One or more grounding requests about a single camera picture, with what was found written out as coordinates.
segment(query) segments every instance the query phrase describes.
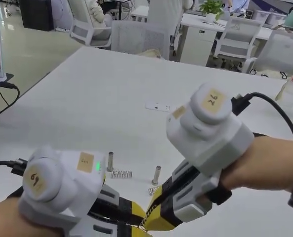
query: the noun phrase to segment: wrist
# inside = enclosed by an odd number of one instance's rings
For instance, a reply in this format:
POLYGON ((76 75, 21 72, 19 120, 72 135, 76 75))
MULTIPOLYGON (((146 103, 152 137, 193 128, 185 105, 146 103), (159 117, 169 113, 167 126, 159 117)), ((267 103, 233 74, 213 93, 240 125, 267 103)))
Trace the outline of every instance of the wrist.
POLYGON ((60 229, 34 224, 22 216, 18 210, 19 198, 11 197, 0 203, 0 237, 33 236, 62 237, 60 229))

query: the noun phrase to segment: number sticker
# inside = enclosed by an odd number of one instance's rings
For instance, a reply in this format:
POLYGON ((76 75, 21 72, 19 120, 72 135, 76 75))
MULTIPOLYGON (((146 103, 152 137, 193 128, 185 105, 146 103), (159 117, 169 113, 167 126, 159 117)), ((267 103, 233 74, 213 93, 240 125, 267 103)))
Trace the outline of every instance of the number sticker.
POLYGON ((35 197, 39 197, 46 189, 46 182, 35 165, 32 165, 24 172, 23 180, 32 190, 35 197))
POLYGON ((222 92, 212 88, 204 98, 201 105, 209 112, 216 114, 223 105, 225 98, 226 97, 222 92))
POLYGON ((186 112, 186 108, 181 106, 178 109, 176 109, 172 115, 174 116, 175 119, 178 119, 180 116, 182 116, 186 112))
POLYGON ((81 152, 81 155, 79 156, 77 170, 91 173, 92 166, 93 166, 93 155, 85 153, 85 152, 81 152))

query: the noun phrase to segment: metal screw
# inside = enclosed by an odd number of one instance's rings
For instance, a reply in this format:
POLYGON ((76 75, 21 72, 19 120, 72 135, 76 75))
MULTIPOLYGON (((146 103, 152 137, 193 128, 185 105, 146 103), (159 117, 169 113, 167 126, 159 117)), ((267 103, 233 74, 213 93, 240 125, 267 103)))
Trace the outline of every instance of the metal screw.
POLYGON ((113 171, 113 152, 109 152, 107 171, 108 172, 113 171))
POLYGON ((158 185, 158 178, 160 176, 161 169, 162 169, 162 167, 160 167, 159 165, 156 166, 155 174, 154 174, 154 179, 152 180, 152 184, 154 186, 158 185))

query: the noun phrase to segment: spring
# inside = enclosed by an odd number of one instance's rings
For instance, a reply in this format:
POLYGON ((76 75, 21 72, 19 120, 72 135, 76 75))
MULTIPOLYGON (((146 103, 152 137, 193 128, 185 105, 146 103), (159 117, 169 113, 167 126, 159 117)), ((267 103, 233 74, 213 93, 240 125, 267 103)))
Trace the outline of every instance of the spring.
POLYGON ((150 217, 151 213, 154 211, 154 209, 155 209, 156 207, 157 207, 157 206, 154 205, 154 206, 152 206, 152 207, 148 210, 148 212, 146 212, 146 215, 145 215, 144 219, 142 220, 142 222, 141 222, 141 224, 140 224, 140 227, 141 227, 143 230, 145 230, 144 225, 145 225, 147 219, 150 217))
POLYGON ((157 190, 159 187, 160 187, 160 186, 156 186, 156 187, 149 188, 149 189, 148 189, 148 194, 149 194, 150 196, 153 196, 154 193, 156 192, 156 190, 157 190))
POLYGON ((113 170, 111 173, 112 179, 129 179, 132 178, 132 171, 113 170))

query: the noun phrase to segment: forearm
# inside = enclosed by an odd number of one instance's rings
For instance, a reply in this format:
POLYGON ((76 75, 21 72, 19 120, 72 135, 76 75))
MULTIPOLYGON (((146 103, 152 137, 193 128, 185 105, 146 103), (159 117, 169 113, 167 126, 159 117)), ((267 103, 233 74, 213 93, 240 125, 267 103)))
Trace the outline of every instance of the forearm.
POLYGON ((0 202, 0 237, 62 237, 59 229, 33 224, 20 215, 18 198, 0 202))
POLYGON ((255 138, 234 164, 222 172, 228 189, 293 190, 293 141, 255 138))

